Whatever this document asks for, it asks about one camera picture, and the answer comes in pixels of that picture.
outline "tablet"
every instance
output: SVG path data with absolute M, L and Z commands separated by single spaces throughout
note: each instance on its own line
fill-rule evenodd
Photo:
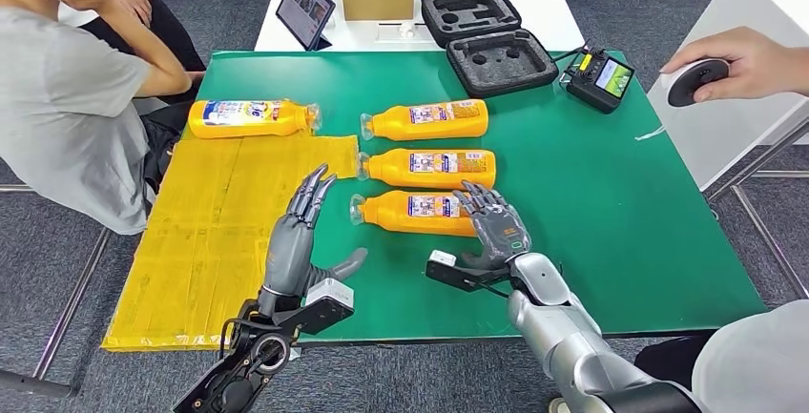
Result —
M 276 16 L 307 51 L 313 51 L 319 48 L 334 7 L 332 0 L 280 0 Z

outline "white shirt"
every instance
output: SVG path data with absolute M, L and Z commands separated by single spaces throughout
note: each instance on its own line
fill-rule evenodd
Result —
M 0 7 L 0 157 L 39 195 L 122 235 L 146 227 L 132 97 L 149 66 L 86 31 Z
M 696 358 L 694 395 L 712 413 L 809 411 L 809 300 L 722 327 Z
M 59 3 L 59 22 L 71 27 L 81 27 L 93 22 L 98 17 L 94 10 L 75 10 L 64 3 Z

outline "gray robotic hand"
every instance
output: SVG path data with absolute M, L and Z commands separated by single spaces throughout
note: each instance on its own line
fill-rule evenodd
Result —
M 461 254 L 464 263 L 479 270 L 498 270 L 504 268 L 507 260 L 528 252 L 530 235 L 514 207 L 495 190 L 468 181 L 463 184 L 469 196 L 460 191 L 453 194 L 471 216 L 475 232 L 483 243 L 480 256 Z
M 273 315 L 278 297 L 300 298 L 326 278 L 342 281 L 359 270 L 365 261 L 367 250 L 359 248 L 345 261 L 327 270 L 312 265 L 315 224 L 326 194 L 337 180 L 336 175 L 321 180 L 327 170 L 328 166 L 322 164 L 303 179 L 289 201 L 286 214 L 273 228 L 264 283 L 259 291 L 259 312 L 264 316 Z

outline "orange bottle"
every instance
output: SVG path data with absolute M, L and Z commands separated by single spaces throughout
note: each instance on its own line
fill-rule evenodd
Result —
M 462 180 L 494 186 L 494 153 L 481 150 L 394 149 L 382 155 L 360 153 L 359 179 L 379 179 L 391 186 L 460 189 Z
M 286 136 L 299 130 L 318 130 L 318 105 L 289 100 L 198 101 L 191 106 L 188 125 L 199 138 L 227 138 L 256 134 Z
M 382 114 L 360 116 L 363 139 L 382 136 L 408 139 L 481 136 L 488 128 L 483 100 L 461 100 L 419 106 L 394 106 Z
M 472 219 L 456 196 L 442 192 L 390 191 L 351 197 L 351 222 L 376 224 L 391 232 L 475 237 Z

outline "robotic arm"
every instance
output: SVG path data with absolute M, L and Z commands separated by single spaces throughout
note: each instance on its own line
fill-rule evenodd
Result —
M 354 313 L 354 293 L 341 283 L 362 266 L 364 248 L 323 270 L 310 261 L 321 205 L 337 179 L 321 165 L 303 179 L 273 228 L 266 273 L 256 299 L 225 322 L 219 361 L 173 407 L 175 413 L 244 413 L 287 364 L 300 332 L 317 334 Z M 224 355 L 225 335 L 233 324 Z
M 455 192 L 483 243 L 468 267 L 438 256 L 426 274 L 466 291 L 508 279 L 508 315 L 564 399 L 555 411 L 573 413 L 700 413 L 708 410 L 684 387 L 656 380 L 615 354 L 601 329 L 547 257 L 530 252 L 516 210 L 496 191 L 464 183 Z

